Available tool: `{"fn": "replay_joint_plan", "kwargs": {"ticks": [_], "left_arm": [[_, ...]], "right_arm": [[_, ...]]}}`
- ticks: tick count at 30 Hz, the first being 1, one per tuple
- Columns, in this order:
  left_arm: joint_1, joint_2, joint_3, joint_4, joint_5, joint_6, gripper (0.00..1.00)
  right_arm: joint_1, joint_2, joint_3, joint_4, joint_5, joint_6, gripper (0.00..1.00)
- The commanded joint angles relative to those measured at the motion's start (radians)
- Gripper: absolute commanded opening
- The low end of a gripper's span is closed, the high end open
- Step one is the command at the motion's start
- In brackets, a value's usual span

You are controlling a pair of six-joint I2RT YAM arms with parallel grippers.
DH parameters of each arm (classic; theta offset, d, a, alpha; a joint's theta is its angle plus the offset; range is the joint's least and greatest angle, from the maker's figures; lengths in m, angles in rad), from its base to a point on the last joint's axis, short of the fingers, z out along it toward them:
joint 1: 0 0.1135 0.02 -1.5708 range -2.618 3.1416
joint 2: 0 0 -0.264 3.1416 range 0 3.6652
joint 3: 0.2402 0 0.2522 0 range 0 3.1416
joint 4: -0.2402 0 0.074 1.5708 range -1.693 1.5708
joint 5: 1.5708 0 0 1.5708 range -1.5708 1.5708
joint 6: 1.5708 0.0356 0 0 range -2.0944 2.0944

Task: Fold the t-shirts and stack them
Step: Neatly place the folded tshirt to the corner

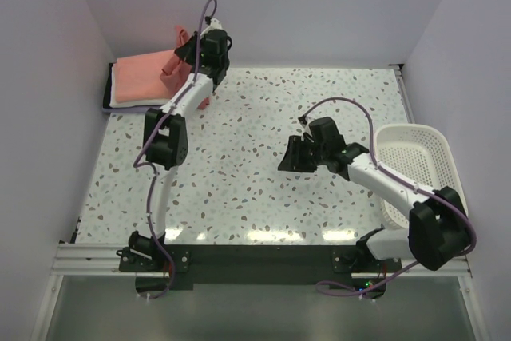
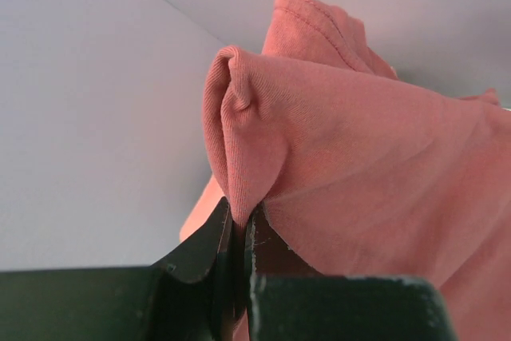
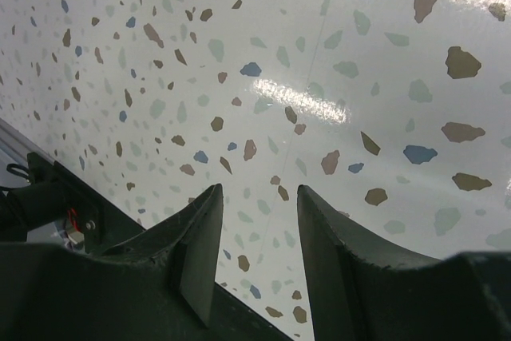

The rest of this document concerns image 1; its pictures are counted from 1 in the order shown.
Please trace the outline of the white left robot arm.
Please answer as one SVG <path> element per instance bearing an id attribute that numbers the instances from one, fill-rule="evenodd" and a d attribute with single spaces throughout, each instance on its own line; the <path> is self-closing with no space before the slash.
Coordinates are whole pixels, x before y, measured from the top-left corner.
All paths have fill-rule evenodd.
<path id="1" fill-rule="evenodd" d="M 146 200 L 149 235 L 133 232 L 128 247 L 148 271 L 160 269 L 165 262 L 165 214 L 158 213 L 156 218 L 152 215 L 158 168 L 171 172 L 184 163 L 188 154 L 186 120 L 225 78 L 230 66 L 228 52 L 231 47 L 232 39 L 221 27 L 209 26 L 201 34 L 194 34 L 176 50 L 176 56 L 192 66 L 192 72 L 170 101 L 145 114 L 143 147 L 133 167 L 149 166 L 153 171 Z"/>

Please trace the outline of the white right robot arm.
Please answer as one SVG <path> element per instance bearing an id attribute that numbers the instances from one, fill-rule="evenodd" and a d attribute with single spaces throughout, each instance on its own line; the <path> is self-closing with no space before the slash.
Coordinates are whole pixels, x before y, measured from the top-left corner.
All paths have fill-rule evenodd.
<path id="1" fill-rule="evenodd" d="M 384 125 L 370 148 L 346 143 L 330 117 L 300 117 L 304 132 L 291 136 L 278 169 L 313 173 L 324 166 L 373 192 L 385 224 L 358 243 L 355 260 L 372 272 L 384 260 L 413 258 L 437 271 L 476 244 L 464 192 L 446 138 L 427 125 Z"/>

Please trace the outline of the red t-shirt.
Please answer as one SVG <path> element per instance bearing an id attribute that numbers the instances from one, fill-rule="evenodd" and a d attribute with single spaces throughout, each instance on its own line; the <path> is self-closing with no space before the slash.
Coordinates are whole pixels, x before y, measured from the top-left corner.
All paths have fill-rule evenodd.
<path id="1" fill-rule="evenodd" d="M 192 68 L 176 55 L 176 49 L 181 48 L 189 41 L 189 33 L 182 26 L 174 26 L 174 32 L 174 49 L 160 52 L 159 79 L 163 86 L 161 98 L 165 100 L 170 100 L 184 86 Z"/>

